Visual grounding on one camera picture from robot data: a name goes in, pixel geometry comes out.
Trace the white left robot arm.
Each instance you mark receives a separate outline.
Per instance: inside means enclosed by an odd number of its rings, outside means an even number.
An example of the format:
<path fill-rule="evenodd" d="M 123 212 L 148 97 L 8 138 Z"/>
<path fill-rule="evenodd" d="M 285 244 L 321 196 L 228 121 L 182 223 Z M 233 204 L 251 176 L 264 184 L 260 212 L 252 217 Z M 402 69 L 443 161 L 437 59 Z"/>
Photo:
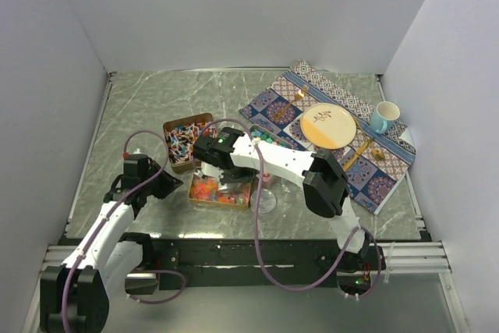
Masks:
<path fill-rule="evenodd" d="M 125 154 L 123 170 L 104 195 L 97 219 L 75 250 L 40 279 L 43 332 L 100 332 L 111 296 L 123 289 L 134 269 L 156 262 L 150 235 L 129 227 L 148 197 L 162 200 L 182 185 L 145 154 Z"/>

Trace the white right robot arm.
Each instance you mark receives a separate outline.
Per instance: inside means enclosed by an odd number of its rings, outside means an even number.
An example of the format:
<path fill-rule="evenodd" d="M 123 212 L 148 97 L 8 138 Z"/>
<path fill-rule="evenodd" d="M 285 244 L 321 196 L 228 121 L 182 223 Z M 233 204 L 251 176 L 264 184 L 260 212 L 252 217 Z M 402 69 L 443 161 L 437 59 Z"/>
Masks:
<path fill-rule="evenodd" d="M 199 136 L 193 156 L 204 174 L 233 183 L 267 172 L 303 189 L 306 207 L 329 221 L 343 264 L 361 268 L 369 259 L 369 239 L 352 208 L 348 177 L 329 151 L 296 151 L 225 127 L 216 137 Z"/>

